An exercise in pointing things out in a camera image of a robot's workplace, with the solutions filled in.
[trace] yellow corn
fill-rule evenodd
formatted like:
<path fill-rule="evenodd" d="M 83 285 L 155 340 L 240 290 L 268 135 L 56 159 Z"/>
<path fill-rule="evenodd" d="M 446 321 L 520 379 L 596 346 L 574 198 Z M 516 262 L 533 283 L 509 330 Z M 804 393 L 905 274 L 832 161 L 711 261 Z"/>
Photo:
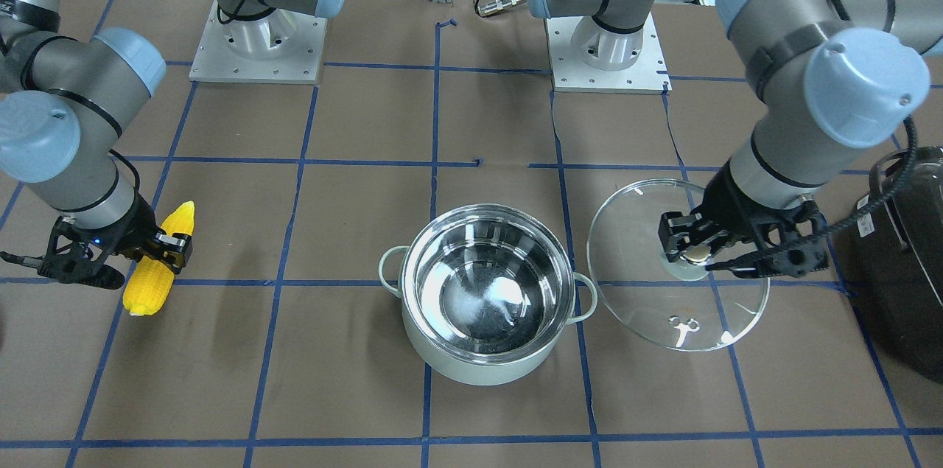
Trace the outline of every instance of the yellow corn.
<path fill-rule="evenodd" d="M 193 216 L 195 205 L 192 200 L 180 205 L 174 213 L 167 216 L 161 228 L 168 235 L 181 232 L 193 235 Z M 138 262 L 137 269 L 125 287 L 122 302 L 131 315 L 152 315 L 158 312 L 171 293 L 174 284 L 174 272 L 163 263 L 145 257 Z"/>

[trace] glass lid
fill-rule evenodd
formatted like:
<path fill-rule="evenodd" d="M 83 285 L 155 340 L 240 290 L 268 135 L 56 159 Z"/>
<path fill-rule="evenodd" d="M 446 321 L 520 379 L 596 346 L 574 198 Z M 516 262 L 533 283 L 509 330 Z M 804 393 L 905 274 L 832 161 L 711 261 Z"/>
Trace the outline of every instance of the glass lid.
<path fill-rule="evenodd" d="M 700 205 L 703 193 L 700 186 L 677 179 L 632 183 L 603 203 L 586 244 L 589 272 L 616 318 L 651 343 L 688 352 L 740 340 L 759 320 L 769 294 L 768 278 L 709 274 L 665 257 L 658 237 L 661 215 L 671 210 L 687 214 Z M 717 261 L 750 250 L 738 245 Z"/>

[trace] table surface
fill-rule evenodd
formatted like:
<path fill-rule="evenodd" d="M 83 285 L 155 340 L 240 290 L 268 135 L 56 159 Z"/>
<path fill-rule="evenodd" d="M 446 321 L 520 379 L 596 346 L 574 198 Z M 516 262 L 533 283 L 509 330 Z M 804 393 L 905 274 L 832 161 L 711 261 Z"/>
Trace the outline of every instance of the table surface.
<path fill-rule="evenodd" d="M 943 465 L 943 386 L 866 334 L 847 235 L 832 269 L 775 279 L 733 347 L 666 350 L 601 307 L 490 388 L 427 368 L 379 286 L 380 254 L 457 206 L 525 210 L 586 272 L 616 189 L 706 183 L 764 114 L 713 8 L 654 9 L 673 91 L 642 96 L 553 93 L 542 22 L 471 0 L 348 0 L 319 88 L 191 83 L 210 2 L 62 1 L 64 34 L 125 26 L 168 60 L 116 149 L 158 219 L 195 201 L 195 250 L 144 318 L 0 266 L 0 466 Z M 915 118 L 939 144 L 928 62 Z M 904 141 L 822 189 L 829 220 Z M 6 176 L 0 199 L 4 250 L 40 253 L 55 213 Z"/>

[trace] cooking pot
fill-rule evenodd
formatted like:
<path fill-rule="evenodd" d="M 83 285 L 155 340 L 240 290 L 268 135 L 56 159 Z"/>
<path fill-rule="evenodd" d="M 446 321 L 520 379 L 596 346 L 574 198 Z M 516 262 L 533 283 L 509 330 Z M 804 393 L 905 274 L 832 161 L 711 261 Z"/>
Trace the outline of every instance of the cooking pot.
<path fill-rule="evenodd" d="M 399 286 L 383 269 L 405 252 Z M 560 242 L 510 206 L 462 206 L 427 224 L 411 246 L 380 259 L 380 282 L 401 298 L 416 352 L 438 373 L 471 385 L 498 385 L 530 373 L 567 324 L 596 310 L 599 291 L 573 273 Z M 575 315 L 576 282 L 592 303 Z"/>

